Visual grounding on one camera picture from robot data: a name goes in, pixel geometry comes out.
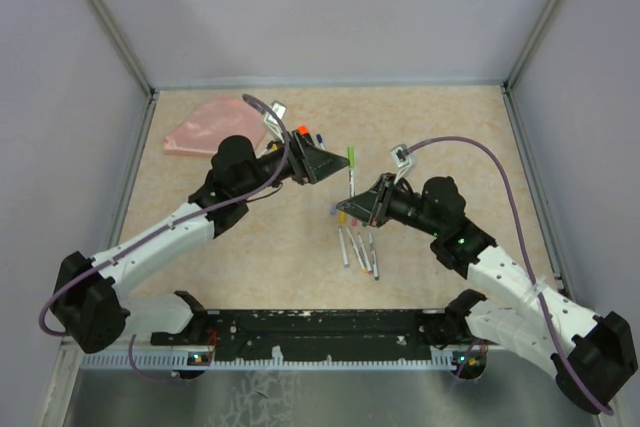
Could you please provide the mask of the yellow capped marker pen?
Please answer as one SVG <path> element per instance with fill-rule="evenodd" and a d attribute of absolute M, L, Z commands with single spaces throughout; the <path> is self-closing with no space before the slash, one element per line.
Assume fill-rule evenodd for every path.
<path fill-rule="evenodd" d="M 366 266 L 362 251 L 358 245 L 358 243 L 356 242 L 355 236 L 353 235 L 353 232 L 351 231 L 351 229 L 349 227 L 347 227 L 347 235 L 349 238 L 349 241 L 351 243 L 352 248 L 354 249 L 354 253 L 356 255 L 358 264 L 360 265 L 361 269 L 368 274 L 369 270 Z"/>

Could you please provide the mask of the light green capped marker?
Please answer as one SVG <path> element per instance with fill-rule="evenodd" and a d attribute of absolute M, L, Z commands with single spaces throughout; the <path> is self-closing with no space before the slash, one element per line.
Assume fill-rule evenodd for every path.
<path fill-rule="evenodd" d="M 349 160 L 348 175 L 349 175 L 349 197 L 356 195 L 356 178 L 355 178 L 355 147 L 348 146 L 347 156 Z"/>

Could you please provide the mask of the lavender marker pen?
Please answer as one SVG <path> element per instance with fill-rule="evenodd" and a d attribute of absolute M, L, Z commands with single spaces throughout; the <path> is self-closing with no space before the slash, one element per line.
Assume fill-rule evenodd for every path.
<path fill-rule="evenodd" d="M 341 250 L 343 266 L 344 266 L 344 268 L 349 268 L 350 267 L 350 262 L 349 262 L 349 257 L 348 257 L 348 253 L 347 253 L 347 248 L 346 248 L 344 231 L 343 231 L 341 226 L 338 227 L 338 236 L 339 236 L 340 250 Z"/>

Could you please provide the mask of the magenta capped marker pen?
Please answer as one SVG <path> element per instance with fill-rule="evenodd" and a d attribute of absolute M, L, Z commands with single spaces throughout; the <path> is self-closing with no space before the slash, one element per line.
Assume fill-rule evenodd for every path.
<path fill-rule="evenodd" d="M 359 232 L 357 233 L 357 239 L 358 239 L 358 242 L 359 242 L 361 256 L 363 258 L 363 262 L 364 262 L 366 271 L 367 271 L 368 274 L 373 275 L 374 270 L 373 270 L 373 267 L 372 267 L 372 265 L 370 263 L 370 260 L 369 260 L 369 257 L 368 257 L 367 251 L 366 251 L 364 238 L 362 237 L 361 233 L 359 233 Z"/>

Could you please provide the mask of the dark green capped marker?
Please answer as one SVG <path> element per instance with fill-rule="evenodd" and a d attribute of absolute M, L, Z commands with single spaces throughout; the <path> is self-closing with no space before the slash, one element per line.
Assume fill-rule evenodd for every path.
<path fill-rule="evenodd" d="M 380 280 L 380 272 L 379 272 L 379 266 L 378 266 L 378 258 L 377 258 L 375 239 L 374 239 L 372 231 L 368 232 L 368 239 L 369 239 L 369 249 L 370 249 L 370 254 L 371 254 L 371 266 L 372 266 L 372 272 L 373 272 L 374 280 L 375 281 L 379 281 Z"/>

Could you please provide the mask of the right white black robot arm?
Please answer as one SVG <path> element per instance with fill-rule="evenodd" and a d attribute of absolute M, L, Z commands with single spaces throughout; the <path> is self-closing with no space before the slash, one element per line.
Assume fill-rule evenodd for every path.
<path fill-rule="evenodd" d="M 433 236 L 436 259 L 474 286 L 462 296 L 467 306 L 446 319 L 454 340 L 498 344 L 549 374 L 582 410 L 609 413 L 610 402 L 638 370 L 629 323 L 615 312 L 601 316 L 544 280 L 531 279 L 466 217 L 465 207 L 450 177 L 431 178 L 415 193 L 390 173 L 337 205 L 371 227 L 396 221 Z"/>

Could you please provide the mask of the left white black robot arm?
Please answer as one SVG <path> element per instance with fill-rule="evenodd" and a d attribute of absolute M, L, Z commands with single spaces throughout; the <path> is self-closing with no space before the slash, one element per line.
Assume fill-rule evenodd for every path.
<path fill-rule="evenodd" d="M 346 157 L 316 146 L 299 131 L 288 145 L 257 156 L 241 135 L 224 139 L 211 159 L 204 184 L 167 218 L 129 241 L 86 257 L 74 252 L 60 264 L 49 311 L 66 335 L 87 354 L 100 352 L 129 335 L 175 334 L 201 341 L 208 320 L 188 295 L 175 293 L 133 300 L 143 280 L 188 250 L 213 240 L 248 212 L 253 196 L 290 179 L 316 184 L 345 169 Z"/>

